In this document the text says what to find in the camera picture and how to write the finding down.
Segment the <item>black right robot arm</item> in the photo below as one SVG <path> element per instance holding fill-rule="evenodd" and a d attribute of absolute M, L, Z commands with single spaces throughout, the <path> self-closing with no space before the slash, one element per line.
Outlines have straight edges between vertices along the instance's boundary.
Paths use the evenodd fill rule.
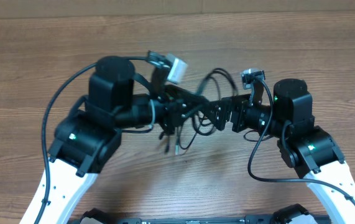
<path fill-rule="evenodd" d="M 333 223 L 355 223 L 354 179 L 338 143 L 315 125 L 313 98 L 305 81 L 284 79 L 272 90 L 261 78 L 245 78 L 243 84 L 252 87 L 251 94 L 211 101 L 200 111 L 218 130 L 229 121 L 236 133 L 251 129 L 260 138 L 277 138 L 281 158 L 295 170 L 297 178 L 266 178 L 253 173 L 260 140 L 249 157 L 249 175 L 261 182 L 305 183 Z"/>

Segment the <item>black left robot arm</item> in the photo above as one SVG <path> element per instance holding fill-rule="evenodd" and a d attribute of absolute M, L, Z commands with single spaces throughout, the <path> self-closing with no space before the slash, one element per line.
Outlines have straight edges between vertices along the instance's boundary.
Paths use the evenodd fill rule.
<path fill-rule="evenodd" d="M 41 134 L 45 169 L 22 223 L 66 223 L 124 133 L 159 125 L 170 136 L 201 107 L 200 96 L 178 87 L 186 62 L 155 52 L 143 60 L 154 67 L 150 79 L 137 73 L 134 57 L 107 56 L 90 65 L 88 93 L 56 127 L 51 144 Z"/>

